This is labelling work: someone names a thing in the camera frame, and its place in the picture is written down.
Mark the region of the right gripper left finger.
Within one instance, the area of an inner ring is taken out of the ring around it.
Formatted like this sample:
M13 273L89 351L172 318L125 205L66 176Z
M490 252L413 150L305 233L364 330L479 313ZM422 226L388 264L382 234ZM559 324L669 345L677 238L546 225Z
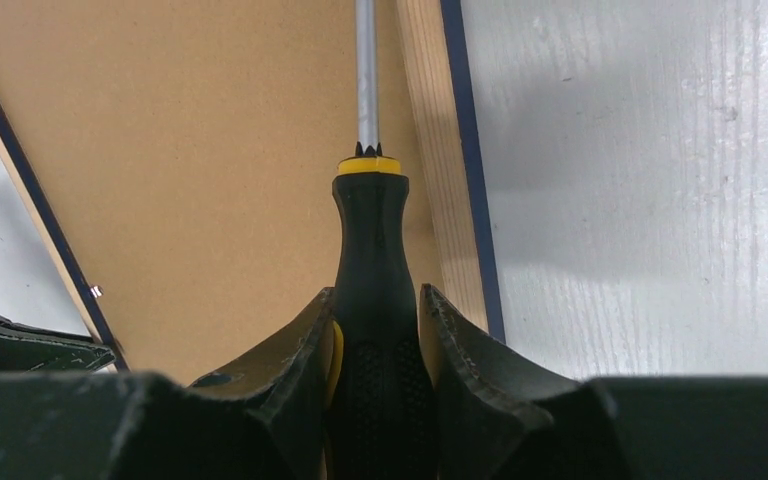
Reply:
M315 479L332 292L184 387L156 372L0 372L0 479Z

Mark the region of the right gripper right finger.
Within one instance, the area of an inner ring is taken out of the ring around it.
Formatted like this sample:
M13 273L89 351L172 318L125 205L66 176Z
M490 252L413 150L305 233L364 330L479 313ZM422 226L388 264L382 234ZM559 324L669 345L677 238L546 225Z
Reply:
M768 377L575 381L467 320L434 286L443 479L768 479Z

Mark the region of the black yellow screwdriver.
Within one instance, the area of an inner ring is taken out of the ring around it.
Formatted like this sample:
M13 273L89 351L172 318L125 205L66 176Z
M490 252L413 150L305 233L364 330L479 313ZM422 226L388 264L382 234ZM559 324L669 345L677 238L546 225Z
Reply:
M333 479L432 479L436 400L403 245L409 180L379 138L376 7L355 5L357 127L332 184L342 244L326 426Z

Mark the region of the blue wooden picture frame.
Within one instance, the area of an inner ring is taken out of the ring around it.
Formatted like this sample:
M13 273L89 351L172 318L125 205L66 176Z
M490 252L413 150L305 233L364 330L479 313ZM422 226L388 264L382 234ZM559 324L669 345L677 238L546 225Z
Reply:
M351 1L0 1L0 105L125 364L183 384L333 283Z

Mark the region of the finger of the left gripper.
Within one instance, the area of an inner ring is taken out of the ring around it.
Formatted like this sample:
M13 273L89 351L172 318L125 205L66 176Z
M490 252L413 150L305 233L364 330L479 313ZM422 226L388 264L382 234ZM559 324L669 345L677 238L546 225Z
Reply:
M0 372L98 371L116 361L90 336L15 323L0 315Z

